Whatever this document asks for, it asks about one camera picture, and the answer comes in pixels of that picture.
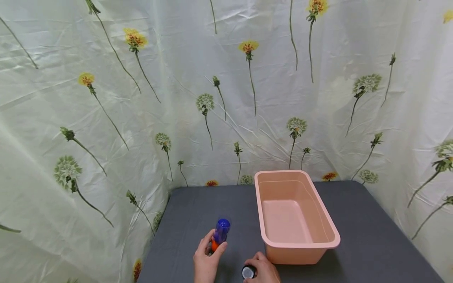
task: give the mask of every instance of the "small bottle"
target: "small bottle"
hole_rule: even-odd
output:
[[[217,250],[221,243],[226,241],[230,227],[231,224],[226,218],[220,218],[217,221],[216,231],[214,232],[214,240],[211,243],[211,249],[213,252]]]

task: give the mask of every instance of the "gray tabletop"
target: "gray tabletop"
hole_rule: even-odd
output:
[[[361,184],[315,182],[341,236],[316,265],[278,265],[283,283],[437,283],[443,280]],[[193,253],[220,215],[231,219],[216,283],[241,283],[244,261],[265,251],[255,186],[173,192],[138,283],[190,283]]]

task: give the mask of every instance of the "plastic tub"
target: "plastic tub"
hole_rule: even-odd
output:
[[[310,176],[300,170],[255,174],[261,236],[274,264],[316,264],[340,235]]]

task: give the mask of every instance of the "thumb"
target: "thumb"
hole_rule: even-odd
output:
[[[227,242],[221,243],[220,246],[217,248],[217,250],[214,252],[213,256],[216,257],[217,259],[220,259],[221,255],[227,249],[227,246],[228,246]]]

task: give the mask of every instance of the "shower curtain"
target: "shower curtain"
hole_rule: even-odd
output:
[[[172,189],[289,168],[363,183],[453,282],[450,0],[5,0],[0,17],[0,282],[135,282]]]

